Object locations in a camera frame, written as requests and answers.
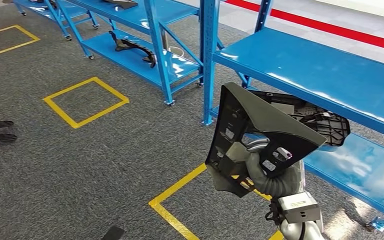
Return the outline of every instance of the black cable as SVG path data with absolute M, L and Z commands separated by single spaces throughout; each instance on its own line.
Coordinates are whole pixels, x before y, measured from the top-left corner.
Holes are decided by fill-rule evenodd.
M 306 235 L 306 222 L 302 223 L 301 235 L 299 236 L 299 240 L 304 240 L 304 236 Z

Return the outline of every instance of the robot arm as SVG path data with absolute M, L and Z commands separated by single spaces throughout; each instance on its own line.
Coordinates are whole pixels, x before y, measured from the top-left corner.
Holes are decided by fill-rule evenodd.
M 264 174 L 258 153 L 251 152 L 245 163 L 255 189 L 272 196 L 270 212 L 265 218 L 274 221 L 286 240 L 324 240 L 321 210 L 311 194 L 304 191 L 302 161 L 275 178 Z

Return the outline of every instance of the yellow tape square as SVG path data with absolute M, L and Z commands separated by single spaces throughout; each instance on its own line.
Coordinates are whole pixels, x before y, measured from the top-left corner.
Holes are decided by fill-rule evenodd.
M 97 114 L 91 116 L 91 117 L 88 117 L 87 119 L 83 120 L 83 121 L 80 121 L 80 122 L 76 122 L 74 121 L 67 113 L 65 113 L 54 101 L 52 101 L 53 98 L 55 97 L 58 97 L 59 95 L 62 95 L 62 94 L 65 94 L 73 89 L 76 89 L 78 87 L 81 87 L 85 84 L 88 84 L 90 82 L 95 82 L 97 84 L 99 84 L 101 87 L 103 87 L 104 89 L 106 89 L 108 92 L 112 93 L 113 95 L 115 95 L 117 98 L 119 98 L 121 101 L 119 103 L 116 103 L 112 106 L 110 106 L 109 108 L 103 110 L 103 111 L 100 111 L 98 112 Z M 108 84 L 106 84 L 105 82 L 103 82 L 101 79 L 99 79 L 98 77 L 94 76 L 90 79 L 87 79 L 87 80 L 84 80 L 80 83 L 77 83 L 76 85 L 73 85 L 71 87 L 68 87 L 66 89 L 63 89 L 59 92 L 56 92 L 54 94 L 51 94 L 47 97 L 45 97 L 43 99 L 49 106 L 51 109 L 53 109 L 62 119 L 64 119 L 71 127 L 73 127 L 74 129 L 77 129 L 85 124 L 88 124 L 90 122 L 92 122 L 93 120 L 97 119 L 97 118 L 100 118 L 102 116 L 104 116 L 105 114 L 123 106 L 124 104 L 128 104 L 129 103 L 129 99 L 124 96 L 123 94 L 121 94 L 120 92 L 118 92 L 117 90 L 115 90 L 114 88 L 112 88 L 111 86 L 109 86 Z
M 148 203 L 159 215 L 161 215 L 163 219 L 165 219 L 174 229 L 176 229 L 187 240 L 199 240 L 199 238 L 193 232 L 191 232 L 185 225 L 183 225 L 175 216 L 173 216 L 169 211 L 167 211 L 167 209 L 165 209 L 163 205 L 161 205 L 161 202 L 166 200 L 171 195 L 173 195 L 184 185 L 192 181 L 196 176 L 204 172 L 205 169 L 207 169 L 206 165 L 204 163 L 201 164 L 200 166 L 195 168 L 193 171 L 188 173 L 186 176 L 184 176 L 175 184 L 167 188 L 167 190 L 162 192 L 160 195 L 156 196 L 154 199 L 152 199 Z M 254 192 L 266 200 L 270 200 L 272 198 L 271 196 L 261 194 L 257 190 L 254 190 Z M 284 239 L 284 236 L 278 230 L 269 238 L 269 240 L 283 240 L 283 239 Z
M 9 26 L 9 27 L 6 27 L 6 28 L 2 28 L 2 29 L 0 29 L 0 32 L 5 31 L 5 30 L 8 30 L 8 29 L 12 29 L 12 28 L 16 28 L 16 29 L 20 30 L 20 32 L 22 32 L 23 34 L 29 36 L 29 37 L 31 38 L 31 40 L 28 41 L 28 42 L 22 43 L 22 44 L 18 44 L 18 45 L 9 47 L 9 48 L 4 49 L 4 50 L 0 50 L 0 54 L 1 54 L 1 53 L 5 53 L 5 52 L 8 52 L 8 51 L 13 50 L 13 49 L 20 48 L 20 47 L 22 47 L 22 46 L 26 46 L 26 45 L 28 45 L 28 44 L 32 44 L 32 43 L 37 42 L 37 41 L 40 40 L 40 38 L 38 38 L 37 36 L 33 35 L 33 33 L 27 31 L 26 29 L 22 28 L 20 25 L 17 25 L 17 24 L 16 24 L 16 25 Z

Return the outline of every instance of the red floor stripe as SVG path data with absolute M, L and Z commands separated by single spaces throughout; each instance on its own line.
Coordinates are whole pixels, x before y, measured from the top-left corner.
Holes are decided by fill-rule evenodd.
M 253 2 L 248 2 L 244 0 L 227 0 L 226 3 L 252 10 L 255 12 L 258 12 L 260 10 L 260 5 L 253 3 Z M 329 23 L 321 22 L 321 21 L 316 21 L 310 18 L 306 18 L 303 16 L 298 16 L 295 14 L 291 14 L 285 11 L 277 10 L 277 9 L 272 9 L 271 10 L 271 16 L 279 19 L 283 19 L 289 22 L 293 22 L 296 24 L 301 24 L 313 29 L 321 30 L 327 33 L 339 35 L 345 38 L 357 40 L 363 43 L 375 45 L 378 47 L 384 48 L 384 38 L 379 37 L 379 36 L 373 36 L 367 33 L 351 30 L 345 27 L 340 27 L 336 25 L 332 25 Z

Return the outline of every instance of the blue shelving unit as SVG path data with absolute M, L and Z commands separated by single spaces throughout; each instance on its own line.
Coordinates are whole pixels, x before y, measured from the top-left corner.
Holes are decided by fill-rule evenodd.
M 14 0 L 13 1 L 18 11 L 26 16 L 24 9 L 31 11 L 41 17 L 44 17 L 48 20 L 53 21 L 58 25 L 62 31 L 62 35 L 68 40 L 71 41 L 72 37 L 67 32 L 68 25 L 64 24 L 66 21 L 66 16 L 69 16 L 70 19 L 86 16 L 81 20 L 76 21 L 74 24 L 80 24 L 87 21 L 92 21 L 92 25 L 95 29 L 99 27 L 95 16 L 88 10 L 79 7 L 78 5 L 69 3 L 65 0 L 61 0 L 57 8 L 54 8 L 49 0 L 44 0 L 43 2 L 29 1 L 29 0 Z M 63 6 L 66 9 L 67 15 L 64 15 L 61 11 L 60 6 Z
M 219 1 L 201 0 L 203 124 L 218 114 L 213 85 L 219 63 L 241 73 L 244 88 L 252 88 L 255 79 L 384 134 L 383 63 L 264 27 L 270 0 L 261 2 L 254 34 L 216 51 Z M 384 147 L 352 133 L 343 146 L 321 148 L 304 162 L 309 171 L 384 213 Z M 382 231 L 384 219 L 367 227 Z
M 148 62 L 142 60 L 147 56 L 143 51 L 137 48 L 115 51 L 116 44 L 109 33 L 83 39 L 73 21 L 68 20 L 68 24 L 73 28 L 86 56 L 93 59 L 94 55 L 90 51 L 95 52 L 159 87 L 164 93 L 164 102 L 167 105 L 174 105 L 173 93 L 202 78 L 202 73 L 199 71 L 203 65 L 201 59 L 195 56 L 168 27 L 169 24 L 178 20 L 191 15 L 198 15 L 199 8 L 174 0 L 157 0 L 156 4 L 153 0 L 135 0 L 138 6 L 128 9 L 122 9 L 114 3 L 102 0 L 67 1 L 98 14 L 111 26 L 118 39 L 128 39 L 146 47 L 155 54 L 157 63 L 155 67 L 151 68 Z M 61 9 L 64 14 L 68 13 L 67 8 L 62 7 Z M 150 35 L 152 42 L 147 42 L 117 29 L 116 23 Z M 161 34 L 164 31 L 170 34 L 194 61 L 164 49 Z M 194 73 L 196 73 L 194 77 L 182 81 L 184 77 Z

